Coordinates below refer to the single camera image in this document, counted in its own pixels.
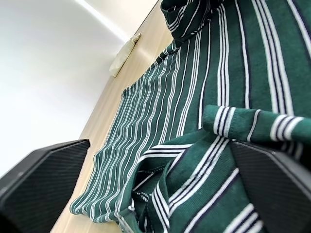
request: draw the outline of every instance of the green striped shirt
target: green striped shirt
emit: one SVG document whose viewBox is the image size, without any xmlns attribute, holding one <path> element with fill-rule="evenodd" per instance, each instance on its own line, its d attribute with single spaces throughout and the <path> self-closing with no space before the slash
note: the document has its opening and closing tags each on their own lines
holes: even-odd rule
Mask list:
<svg viewBox="0 0 311 233">
<path fill-rule="evenodd" d="M 161 9 L 174 40 L 124 90 L 70 211 L 127 232 L 264 232 L 227 145 L 269 145 L 311 168 L 311 2 Z"/>
</svg>

